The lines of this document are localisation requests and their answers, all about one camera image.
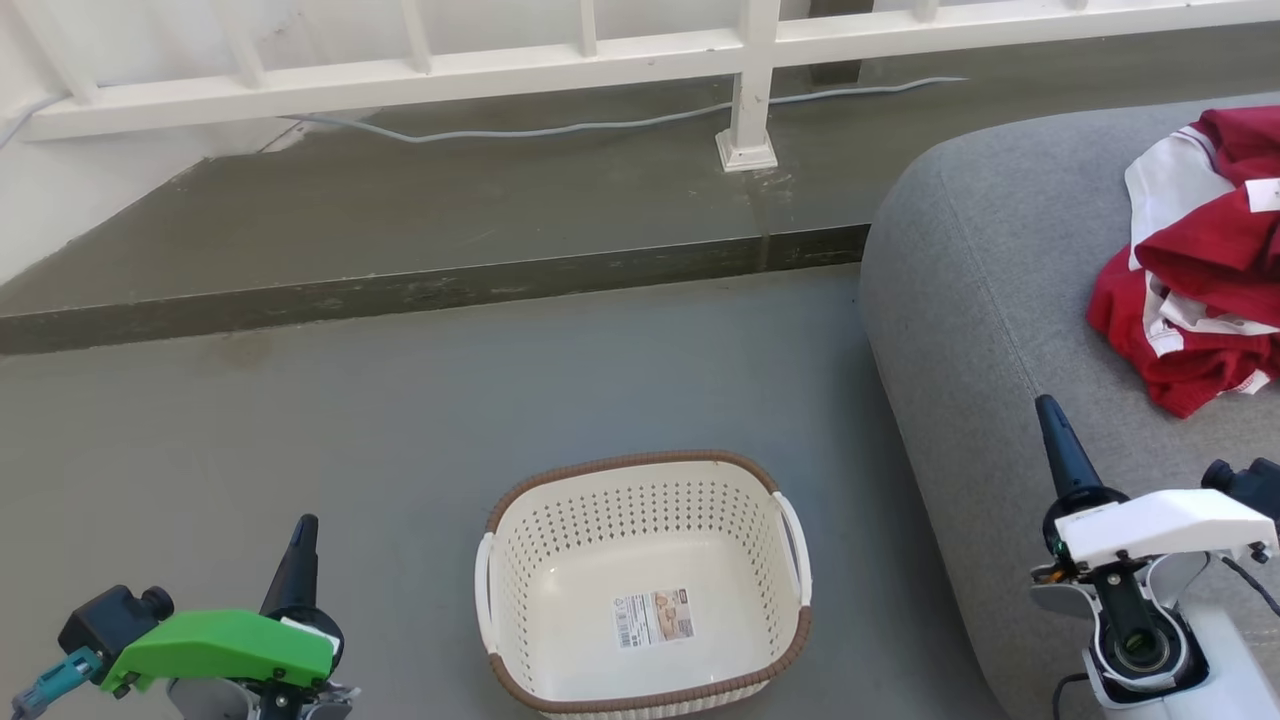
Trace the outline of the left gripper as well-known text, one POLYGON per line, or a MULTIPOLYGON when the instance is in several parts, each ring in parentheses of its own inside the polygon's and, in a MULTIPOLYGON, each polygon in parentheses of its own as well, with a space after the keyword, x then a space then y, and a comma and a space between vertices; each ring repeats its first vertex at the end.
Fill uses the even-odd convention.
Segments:
MULTIPOLYGON (((302 515, 276 566, 260 615, 325 635, 338 666, 346 638, 338 624, 317 609, 319 519, 302 515)), ((311 691, 283 684, 228 679, 172 679, 166 697, 183 719, 346 719, 358 689, 325 680, 311 691)))

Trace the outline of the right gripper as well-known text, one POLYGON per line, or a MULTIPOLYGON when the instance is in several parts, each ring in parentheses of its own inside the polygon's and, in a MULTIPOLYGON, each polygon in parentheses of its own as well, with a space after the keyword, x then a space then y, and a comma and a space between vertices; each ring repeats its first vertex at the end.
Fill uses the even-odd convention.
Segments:
POLYGON ((1042 521, 1044 546, 1057 566, 1075 566, 1056 521, 1108 503, 1125 503, 1129 496, 1103 486, 1068 415, 1053 396, 1037 397, 1036 414, 1059 497, 1050 505, 1042 521))

